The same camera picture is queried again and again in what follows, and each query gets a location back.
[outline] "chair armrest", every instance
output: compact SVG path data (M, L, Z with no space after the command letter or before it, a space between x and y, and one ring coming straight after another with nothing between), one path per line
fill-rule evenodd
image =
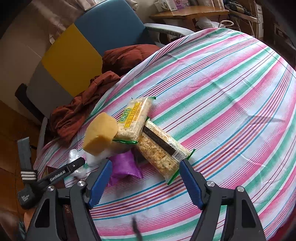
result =
M44 115L27 97L27 86L24 83L20 84L16 90L15 97L38 119L38 121L42 122Z
M45 137L45 130L47 126L48 119L46 117L43 118L39 138L38 138L38 146L37 146L37 158L39 157L41 150L44 146L44 137Z
M144 26L149 31L155 31L163 34L170 34L176 37L183 37L190 34L193 34L194 32L186 29L181 28L173 25L165 25L165 24L158 24L158 23L145 23Z

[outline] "sponge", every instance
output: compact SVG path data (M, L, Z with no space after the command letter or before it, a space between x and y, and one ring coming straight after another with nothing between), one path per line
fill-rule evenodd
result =
M96 156L109 147L118 131L117 121L102 112L89 124L86 129L83 149Z

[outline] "table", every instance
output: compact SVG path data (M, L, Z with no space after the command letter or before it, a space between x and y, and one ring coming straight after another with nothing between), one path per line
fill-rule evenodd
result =
M196 31L193 19L200 17L210 17L216 15L229 14L228 10L209 7L209 6L189 6L176 11L164 11L150 16L157 23L163 23L164 19L182 19L186 27L192 31Z
M270 239L296 201L296 72L273 49L234 30L211 28L178 39L147 58L98 102L69 147L47 144L34 164L60 167L100 112L116 119L131 97L156 96L149 116L189 150L194 169L224 188L248 192ZM200 216L178 176L169 186L148 163L143 179L106 188L91 211L103 240L189 240ZM66 186L78 180L66 179ZM214 240L220 240L226 209Z

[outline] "screw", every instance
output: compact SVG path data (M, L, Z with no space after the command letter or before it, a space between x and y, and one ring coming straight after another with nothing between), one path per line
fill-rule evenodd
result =
M239 192L243 192L243 191L244 191L244 188L241 187L241 186L238 186L238 187L237 187L237 190L238 190Z
M48 190L49 192L53 191L53 190L54 190L54 186L49 186L49 187L47 188L47 190Z
M215 186L215 183L213 181L207 181L207 185L209 187L213 187L213 186Z
M77 182L77 185L83 187L85 185L85 181L79 181Z

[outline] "black label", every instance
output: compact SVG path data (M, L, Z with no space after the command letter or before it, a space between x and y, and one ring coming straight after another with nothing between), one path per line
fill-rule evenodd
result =
M143 127L143 132L151 138L151 140L155 141L163 150L165 150L168 154L173 155L175 153L175 149L166 143L163 139L161 139L157 134L151 131L147 126Z

